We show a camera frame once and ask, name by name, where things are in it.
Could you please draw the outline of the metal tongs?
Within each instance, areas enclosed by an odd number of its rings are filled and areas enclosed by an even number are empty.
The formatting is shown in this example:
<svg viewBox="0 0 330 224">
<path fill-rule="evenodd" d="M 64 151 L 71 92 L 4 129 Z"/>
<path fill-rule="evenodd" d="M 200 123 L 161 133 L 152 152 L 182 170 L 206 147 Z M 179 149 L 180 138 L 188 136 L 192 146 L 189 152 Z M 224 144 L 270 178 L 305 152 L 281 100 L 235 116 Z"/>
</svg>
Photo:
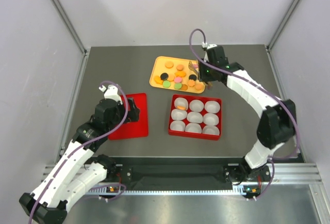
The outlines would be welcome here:
<svg viewBox="0 0 330 224">
<path fill-rule="evenodd" d="M 195 69 L 193 67 L 194 64 L 199 65 L 198 62 L 193 62 L 192 60 L 190 60 L 189 63 L 188 63 L 188 68 L 197 76 L 197 79 L 200 79 L 199 68 Z M 204 84 L 204 86 L 206 87 L 207 90 L 212 89 L 212 83 L 211 82 L 202 82 L 202 83 Z"/>
</svg>

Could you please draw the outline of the orange flower cookie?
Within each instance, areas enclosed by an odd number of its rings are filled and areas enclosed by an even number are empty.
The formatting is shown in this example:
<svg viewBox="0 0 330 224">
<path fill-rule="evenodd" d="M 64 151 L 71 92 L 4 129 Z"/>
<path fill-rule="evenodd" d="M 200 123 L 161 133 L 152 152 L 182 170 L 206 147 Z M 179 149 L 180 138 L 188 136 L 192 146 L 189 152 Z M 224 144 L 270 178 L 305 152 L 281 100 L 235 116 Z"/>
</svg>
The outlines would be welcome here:
<svg viewBox="0 0 330 224">
<path fill-rule="evenodd" d="M 195 85 L 195 81 L 190 79 L 188 80 L 188 86 L 193 87 Z"/>
</svg>

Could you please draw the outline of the orange round cookie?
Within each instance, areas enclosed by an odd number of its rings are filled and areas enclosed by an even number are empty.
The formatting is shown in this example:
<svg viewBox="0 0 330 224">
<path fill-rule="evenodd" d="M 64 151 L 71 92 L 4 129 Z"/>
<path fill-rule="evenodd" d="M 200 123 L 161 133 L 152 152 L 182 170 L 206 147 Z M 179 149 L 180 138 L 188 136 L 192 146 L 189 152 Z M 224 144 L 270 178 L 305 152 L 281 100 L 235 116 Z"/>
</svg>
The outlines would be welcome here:
<svg viewBox="0 0 330 224">
<path fill-rule="evenodd" d="M 167 61 L 165 63 L 165 67 L 168 68 L 168 69 L 172 68 L 173 66 L 174 66 L 174 63 L 172 61 Z"/>
<path fill-rule="evenodd" d="M 183 65 L 178 65 L 176 68 L 177 68 L 178 71 L 182 71 L 184 69 L 184 66 Z"/>
</svg>

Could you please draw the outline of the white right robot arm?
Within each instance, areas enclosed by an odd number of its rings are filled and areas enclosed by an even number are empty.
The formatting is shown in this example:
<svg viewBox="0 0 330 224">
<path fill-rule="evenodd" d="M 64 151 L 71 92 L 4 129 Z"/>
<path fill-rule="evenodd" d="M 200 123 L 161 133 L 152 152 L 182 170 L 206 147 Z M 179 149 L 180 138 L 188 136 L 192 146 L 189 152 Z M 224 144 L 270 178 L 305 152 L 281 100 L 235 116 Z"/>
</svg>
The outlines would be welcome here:
<svg viewBox="0 0 330 224">
<path fill-rule="evenodd" d="M 242 65 L 229 63 L 224 48 L 203 43 L 204 58 L 199 61 L 199 80 L 203 83 L 221 82 L 240 95 L 260 118 L 257 141 L 243 157 L 236 171 L 228 175 L 238 185 L 255 179 L 267 160 L 295 134 L 296 112 L 292 100 L 271 95 L 253 80 Z"/>
</svg>

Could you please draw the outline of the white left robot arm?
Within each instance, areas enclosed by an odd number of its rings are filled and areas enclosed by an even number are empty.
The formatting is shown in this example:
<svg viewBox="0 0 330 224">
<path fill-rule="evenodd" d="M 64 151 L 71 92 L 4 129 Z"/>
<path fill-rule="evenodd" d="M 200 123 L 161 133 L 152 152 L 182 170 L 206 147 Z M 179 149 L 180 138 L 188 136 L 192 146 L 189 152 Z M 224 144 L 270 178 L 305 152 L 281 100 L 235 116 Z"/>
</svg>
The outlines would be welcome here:
<svg viewBox="0 0 330 224">
<path fill-rule="evenodd" d="M 29 223 L 63 223 L 73 205 L 106 180 L 121 189 L 114 160 L 99 155 L 81 175 L 79 169 L 92 158 L 108 136 L 123 124 L 137 122 L 140 110 L 133 98 L 110 97 L 100 100 L 90 119 L 78 127 L 64 155 L 31 193 L 24 193 L 19 203 L 29 217 Z"/>
</svg>

